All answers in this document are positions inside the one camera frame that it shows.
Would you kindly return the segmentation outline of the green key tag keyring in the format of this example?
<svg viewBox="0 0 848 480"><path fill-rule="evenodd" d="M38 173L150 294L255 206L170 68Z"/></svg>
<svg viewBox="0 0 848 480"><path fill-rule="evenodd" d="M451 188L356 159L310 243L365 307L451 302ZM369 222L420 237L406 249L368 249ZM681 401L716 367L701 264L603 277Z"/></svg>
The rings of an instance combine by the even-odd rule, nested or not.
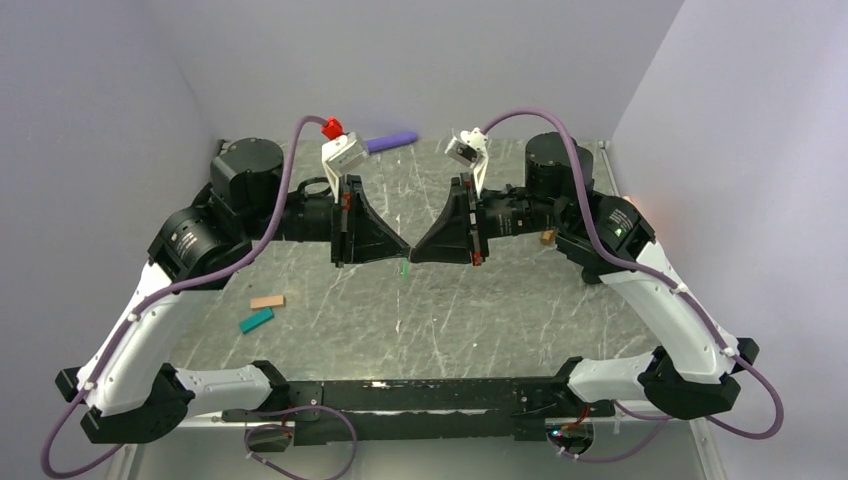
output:
<svg viewBox="0 0 848 480"><path fill-rule="evenodd" d="M409 261L407 259L403 259L402 262L401 262L401 268L400 268L400 277L401 277L402 280L407 279L409 268L410 268Z"/></svg>

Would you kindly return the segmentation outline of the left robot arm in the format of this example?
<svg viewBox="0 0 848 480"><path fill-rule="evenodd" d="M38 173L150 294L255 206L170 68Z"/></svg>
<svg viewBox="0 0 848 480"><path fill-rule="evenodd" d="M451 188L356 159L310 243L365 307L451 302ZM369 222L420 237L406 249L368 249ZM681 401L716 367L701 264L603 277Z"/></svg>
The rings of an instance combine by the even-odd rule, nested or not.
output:
<svg viewBox="0 0 848 480"><path fill-rule="evenodd" d="M183 420L245 410L279 417L291 387L267 360L230 370L176 368L169 355L196 310L249 265L256 247L273 241L326 242L334 265L403 258L408 244L368 203L355 167L368 156L416 140L415 134L359 140L344 134L321 148L325 172L277 200L284 153L271 140L225 144L209 183L172 214L148 250L126 311L96 355L63 369L65 400L86 406L81 428L94 444L144 444Z"/></svg>

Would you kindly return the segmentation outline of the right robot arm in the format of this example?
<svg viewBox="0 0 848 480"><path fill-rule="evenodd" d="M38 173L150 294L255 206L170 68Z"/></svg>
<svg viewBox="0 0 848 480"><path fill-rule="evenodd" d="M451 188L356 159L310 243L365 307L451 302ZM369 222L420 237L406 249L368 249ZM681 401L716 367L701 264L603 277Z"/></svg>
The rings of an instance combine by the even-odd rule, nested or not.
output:
<svg viewBox="0 0 848 480"><path fill-rule="evenodd" d="M613 400L647 401L681 420L731 410L741 392L735 376L757 357L758 345L704 321L684 300L645 217L628 201L594 190L591 154L556 132L536 135L525 147L524 184L491 190L482 184L488 146L478 130L450 140L445 152L465 172L452 179L448 201L411 261L479 266L492 239L551 231L583 280L617 292L659 342L628 358L568 359L552 382L560 413Z"/></svg>

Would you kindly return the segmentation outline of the purple flashlight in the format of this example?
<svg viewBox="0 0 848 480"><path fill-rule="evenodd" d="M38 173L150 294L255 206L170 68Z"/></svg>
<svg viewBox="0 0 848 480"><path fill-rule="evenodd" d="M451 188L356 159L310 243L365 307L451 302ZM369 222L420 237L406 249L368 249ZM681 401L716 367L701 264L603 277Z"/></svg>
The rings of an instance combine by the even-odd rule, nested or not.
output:
<svg viewBox="0 0 848 480"><path fill-rule="evenodd" d="M375 154L410 145L415 143L417 140L418 134L416 132L405 131L369 139L365 142L365 146L370 154Z"/></svg>

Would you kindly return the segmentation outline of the tan wooden block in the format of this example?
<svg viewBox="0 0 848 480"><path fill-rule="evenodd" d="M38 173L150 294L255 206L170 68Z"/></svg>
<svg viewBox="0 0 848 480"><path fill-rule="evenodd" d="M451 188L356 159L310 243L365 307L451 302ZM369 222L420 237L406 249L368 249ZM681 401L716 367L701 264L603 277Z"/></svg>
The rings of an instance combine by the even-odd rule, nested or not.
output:
<svg viewBox="0 0 848 480"><path fill-rule="evenodd" d="M273 309L278 307L284 307L285 305L286 298L284 295L256 297L250 300L250 308L252 310L262 310L266 308Z"/></svg>

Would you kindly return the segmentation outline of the teal wooden block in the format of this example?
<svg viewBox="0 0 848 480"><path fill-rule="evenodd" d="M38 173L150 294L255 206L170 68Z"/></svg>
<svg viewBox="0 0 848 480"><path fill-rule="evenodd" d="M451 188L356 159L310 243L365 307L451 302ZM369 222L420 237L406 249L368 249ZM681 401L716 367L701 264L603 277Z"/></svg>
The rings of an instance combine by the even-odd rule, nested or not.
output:
<svg viewBox="0 0 848 480"><path fill-rule="evenodd" d="M242 334L248 334L273 318L274 312L270 307L257 310L239 323L239 330Z"/></svg>

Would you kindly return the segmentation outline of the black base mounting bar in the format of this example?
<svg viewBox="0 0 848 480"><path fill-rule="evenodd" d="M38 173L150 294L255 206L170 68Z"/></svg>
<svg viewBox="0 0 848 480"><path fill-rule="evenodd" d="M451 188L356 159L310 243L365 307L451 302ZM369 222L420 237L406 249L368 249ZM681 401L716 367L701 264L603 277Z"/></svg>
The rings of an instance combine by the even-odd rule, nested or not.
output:
<svg viewBox="0 0 848 480"><path fill-rule="evenodd" d="M559 423L611 418L552 377L293 381L285 415L297 446L361 441L510 437L543 441Z"/></svg>

